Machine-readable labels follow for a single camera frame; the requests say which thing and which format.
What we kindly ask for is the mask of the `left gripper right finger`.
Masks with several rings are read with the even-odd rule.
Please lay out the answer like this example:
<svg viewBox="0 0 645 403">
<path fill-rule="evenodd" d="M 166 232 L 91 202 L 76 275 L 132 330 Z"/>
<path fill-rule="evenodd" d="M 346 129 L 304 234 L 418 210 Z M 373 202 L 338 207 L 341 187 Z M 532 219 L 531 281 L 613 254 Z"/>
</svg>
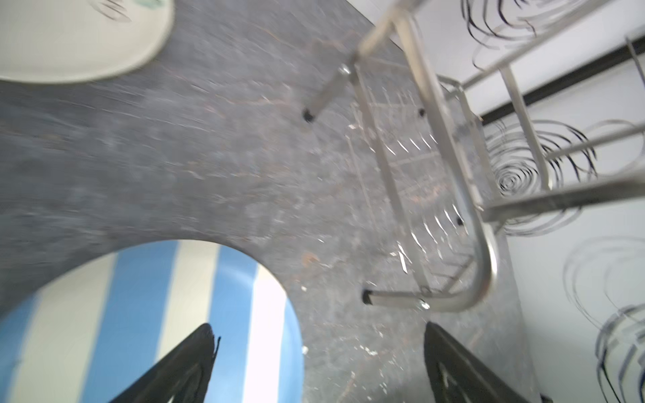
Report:
<svg viewBox="0 0 645 403">
<path fill-rule="evenodd" d="M 425 327 L 424 363 L 436 402 L 526 401 L 434 322 Z"/>
</svg>

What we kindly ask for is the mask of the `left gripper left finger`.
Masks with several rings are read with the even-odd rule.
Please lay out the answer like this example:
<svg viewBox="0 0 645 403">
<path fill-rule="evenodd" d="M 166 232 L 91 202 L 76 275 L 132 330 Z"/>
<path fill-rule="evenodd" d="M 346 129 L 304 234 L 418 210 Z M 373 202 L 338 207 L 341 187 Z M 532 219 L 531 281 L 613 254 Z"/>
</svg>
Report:
<svg viewBox="0 0 645 403">
<path fill-rule="evenodd" d="M 203 403 L 220 341 L 202 324 L 113 401 Z"/>
</svg>

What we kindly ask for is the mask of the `blue striped plate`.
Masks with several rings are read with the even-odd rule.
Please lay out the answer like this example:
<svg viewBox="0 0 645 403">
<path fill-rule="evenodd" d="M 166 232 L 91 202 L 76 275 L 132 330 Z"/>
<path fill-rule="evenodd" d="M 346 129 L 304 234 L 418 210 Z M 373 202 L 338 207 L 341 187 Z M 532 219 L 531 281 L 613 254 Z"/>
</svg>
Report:
<svg viewBox="0 0 645 403">
<path fill-rule="evenodd" d="M 108 402 L 208 324 L 208 402 L 299 402 L 302 334 L 280 282 L 236 249 L 145 243 L 81 265 L 1 320 L 4 402 Z"/>
</svg>

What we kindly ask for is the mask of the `cream plate with black drawing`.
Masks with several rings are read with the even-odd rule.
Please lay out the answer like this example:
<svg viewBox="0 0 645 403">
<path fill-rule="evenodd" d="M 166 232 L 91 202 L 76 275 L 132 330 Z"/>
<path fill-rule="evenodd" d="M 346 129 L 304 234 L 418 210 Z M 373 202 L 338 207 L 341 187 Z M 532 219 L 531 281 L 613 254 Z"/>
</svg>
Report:
<svg viewBox="0 0 645 403">
<path fill-rule="evenodd" d="M 68 84 L 152 61 L 170 37 L 173 1 L 3 1 L 1 78 Z"/>
</svg>

